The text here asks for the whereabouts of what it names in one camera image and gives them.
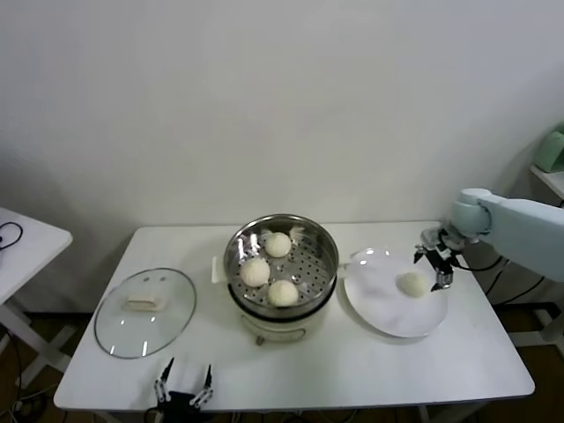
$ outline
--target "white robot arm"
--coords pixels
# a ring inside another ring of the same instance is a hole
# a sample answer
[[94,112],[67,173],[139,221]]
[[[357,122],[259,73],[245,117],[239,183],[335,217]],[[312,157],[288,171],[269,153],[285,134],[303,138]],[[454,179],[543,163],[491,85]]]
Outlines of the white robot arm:
[[423,231],[415,261],[426,256],[437,272],[433,290],[452,282],[456,255],[469,242],[487,242],[502,256],[556,282],[564,282],[564,210],[510,199],[487,189],[463,189],[450,222]]

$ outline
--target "white plate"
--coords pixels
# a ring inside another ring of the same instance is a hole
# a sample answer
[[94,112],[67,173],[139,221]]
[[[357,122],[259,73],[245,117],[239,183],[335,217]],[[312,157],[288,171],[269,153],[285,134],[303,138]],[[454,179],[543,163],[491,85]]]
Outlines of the white plate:
[[[416,271],[426,277],[429,292],[420,298],[397,287],[397,277]],[[345,291],[356,312],[371,326],[395,337],[428,335],[447,314],[447,292],[430,292],[434,270],[423,260],[410,263],[385,249],[366,249],[346,267]]]

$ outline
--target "steamed bun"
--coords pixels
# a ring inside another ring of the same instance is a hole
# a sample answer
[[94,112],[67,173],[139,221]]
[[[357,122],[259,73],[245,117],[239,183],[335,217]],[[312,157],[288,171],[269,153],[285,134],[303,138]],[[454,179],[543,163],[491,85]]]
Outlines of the steamed bun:
[[252,288],[267,284],[270,276],[271,267],[261,257],[251,258],[241,266],[241,279]]
[[400,275],[397,279],[397,287],[406,295],[414,298],[422,297],[429,291],[425,276],[416,271]]
[[274,234],[269,234],[264,244],[264,249],[266,254],[271,257],[284,257],[292,249],[292,240],[286,234],[281,232],[275,232]]
[[290,307],[299,297],[298,288],[289,280],[277,280],[268,288],[268,301],[276,307]]

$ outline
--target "glass pot lid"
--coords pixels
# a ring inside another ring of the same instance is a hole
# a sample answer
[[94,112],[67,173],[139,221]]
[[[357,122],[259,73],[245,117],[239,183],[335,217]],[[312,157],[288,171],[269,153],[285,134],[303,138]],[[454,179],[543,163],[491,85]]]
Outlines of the glass pot lid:
[[173,342],[196,308],[196,289],[180,271],[159,268],[125,279],[102,302],[94,323],[100,347],[122,359],[153,354]]

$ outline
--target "perforated steamer tray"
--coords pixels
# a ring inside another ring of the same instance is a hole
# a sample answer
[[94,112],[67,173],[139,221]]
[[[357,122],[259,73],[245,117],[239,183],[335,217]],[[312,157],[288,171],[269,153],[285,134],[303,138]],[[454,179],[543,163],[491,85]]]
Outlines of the perforated steamer tray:
[[[282,232],[293,241],[290,253],[273,258],[264,251],[269,231]],[[263,257],[271,267],[268,285],[252,288],[243,283],[241,265]],[[312,220],[293,215],[272,215],[244,226],[229,242],[224,257],[229,291],[251,315],[271,321],[295,320],[315,312],[331,296],[338,269],[338,252],[329,233]],[[272,306],[269,286],[281,279],[294,282],[300,297],[290,308]]]

